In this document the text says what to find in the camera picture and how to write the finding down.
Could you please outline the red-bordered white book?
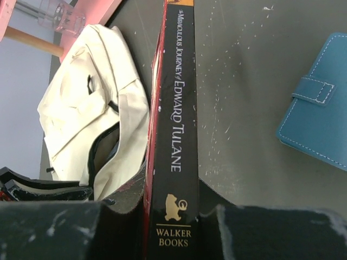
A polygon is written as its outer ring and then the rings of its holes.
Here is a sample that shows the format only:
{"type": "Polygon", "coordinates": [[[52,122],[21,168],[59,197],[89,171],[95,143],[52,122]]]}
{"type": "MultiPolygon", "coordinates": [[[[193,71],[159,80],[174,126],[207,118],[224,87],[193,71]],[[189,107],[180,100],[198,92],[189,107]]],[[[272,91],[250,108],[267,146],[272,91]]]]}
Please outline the red-bordered white book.
{"type": "Polygon", "coordinates": [[[196,259],[199,215],[193,1],[165,1],[152,64],[144,259],[196,259]]]}

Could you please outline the cream canvas backpack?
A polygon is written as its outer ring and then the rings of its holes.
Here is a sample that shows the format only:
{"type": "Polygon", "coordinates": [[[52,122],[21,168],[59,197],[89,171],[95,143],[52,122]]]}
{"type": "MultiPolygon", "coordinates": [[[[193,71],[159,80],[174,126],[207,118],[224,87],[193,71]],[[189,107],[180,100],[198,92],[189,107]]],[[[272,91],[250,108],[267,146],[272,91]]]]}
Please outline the cream canvas backpack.
{"type": "Polygon", "coordinates": [[[53,179],[92,187],[91,200],[111,195],[144,162],[149,104],[117,27],[83,29],[37,111],[53,179]]]}

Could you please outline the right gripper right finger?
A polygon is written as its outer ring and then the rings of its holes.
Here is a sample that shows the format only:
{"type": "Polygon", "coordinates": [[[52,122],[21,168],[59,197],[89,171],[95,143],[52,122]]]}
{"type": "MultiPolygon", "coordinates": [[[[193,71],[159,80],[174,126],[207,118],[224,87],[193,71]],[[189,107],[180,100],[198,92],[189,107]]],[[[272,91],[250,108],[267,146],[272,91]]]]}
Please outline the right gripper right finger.
{"type": "Polygon", "coordinates": [[[199,180],[198,258],[234,259],[232,235],[226,224],[226,209],[234,206],[199,180]]]}

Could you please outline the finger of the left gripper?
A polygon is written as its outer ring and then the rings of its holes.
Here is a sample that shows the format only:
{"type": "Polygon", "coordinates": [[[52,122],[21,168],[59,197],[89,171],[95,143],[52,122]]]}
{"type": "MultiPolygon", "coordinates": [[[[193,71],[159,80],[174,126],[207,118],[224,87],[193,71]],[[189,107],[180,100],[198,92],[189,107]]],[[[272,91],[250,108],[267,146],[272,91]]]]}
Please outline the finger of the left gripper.
{"type": "Polygon", "coordinates": [[[7,167],[1,168],[1,201],[75,201],[87,200],[93,188],[78,181],[30,179],[7,167]]]}

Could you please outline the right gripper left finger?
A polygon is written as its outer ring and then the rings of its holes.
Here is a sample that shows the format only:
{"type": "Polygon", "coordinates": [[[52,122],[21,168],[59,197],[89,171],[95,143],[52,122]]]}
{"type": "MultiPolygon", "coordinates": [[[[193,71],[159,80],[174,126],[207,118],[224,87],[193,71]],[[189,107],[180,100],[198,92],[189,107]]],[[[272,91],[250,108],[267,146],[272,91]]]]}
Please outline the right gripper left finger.
{"type": "Polygon", "coordinates": [[[144,167],[103,201],[115,213],[111,254],[115,259],[142,259],[144,167]]]}

